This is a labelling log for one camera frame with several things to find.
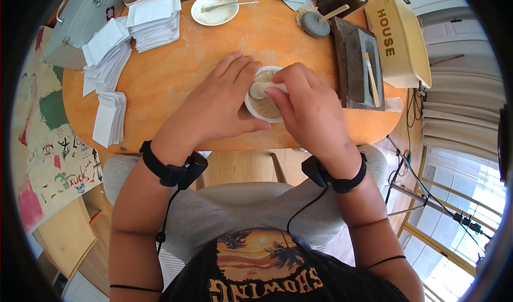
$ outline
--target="metal spoon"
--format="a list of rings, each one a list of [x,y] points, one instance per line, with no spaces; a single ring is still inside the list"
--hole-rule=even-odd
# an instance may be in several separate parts
[[[209,7],[205,7],[203,9],[204,12],[209,12],[213,9],[216,9],[216,8],[220,8],[220,7],[225,7],[225,6],[232,6],[232,5],[243,5],[243,4],[256,4],[258,3],[259,1],[248,1],[248,2],[232,2],[232,3],[224,3],[224,4],[219,4],[219,5],[214,5],[214,6],[209,6]]]

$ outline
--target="hand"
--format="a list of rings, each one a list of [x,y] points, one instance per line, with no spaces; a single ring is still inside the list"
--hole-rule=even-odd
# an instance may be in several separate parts
[[[155,135],[151,149],[159,153],[156,153],[157,158],[160,156],[163,162],[168,157],[157,149],[169,153],[172,151],[170,143],[185,149],[182,153],[188,156],[207,140],[270,129],[264,120],[240,119],[237,114],[260,66],[262,62],[255,62],[254,56],[243,57],[241,50],[223,58]]]
[[[354,178],[361,158],[346,131],[342,106],[335,91],[302,63],[277,72],[273,83],[283,83],[289,94],[269,87],[292,137],[315,155],[334,178]]]

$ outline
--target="chair leg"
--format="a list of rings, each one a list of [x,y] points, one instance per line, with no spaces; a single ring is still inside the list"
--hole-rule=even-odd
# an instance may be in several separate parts
[[[276,154],[272,153],[271,157],[273,158],[274,171],[276,172],[276,180],[278,183],[287,183],[287,179],[285,174],[283,173],[282,166],[279,164],[278,157]]]
[[[205,180],[203,179],[203,174],[201,174],[197,179],[196,179],[196,192],[198,190],[201,190],[205,187]]]

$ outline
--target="yellow plastic container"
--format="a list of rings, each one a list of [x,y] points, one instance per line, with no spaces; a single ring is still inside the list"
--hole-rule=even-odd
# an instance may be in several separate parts
[[[369,30],[376,36],[383,81],[397,88],[430,88],[431,68],[417,16],[403,0],[365,5]]]

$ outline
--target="window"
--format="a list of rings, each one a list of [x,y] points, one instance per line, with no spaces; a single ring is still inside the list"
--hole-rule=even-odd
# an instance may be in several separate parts
[[[496,163],[444,149],[424,151],[423,184],[451,215],[467,216],[484,234],[462,227],[443,209],[426,206],[407,215],[399,240],[424,282],[426,300],[457,301],[472,284],[477,262],[502,221],[506,189]],[[410,207],[421,204],[415,200]]]

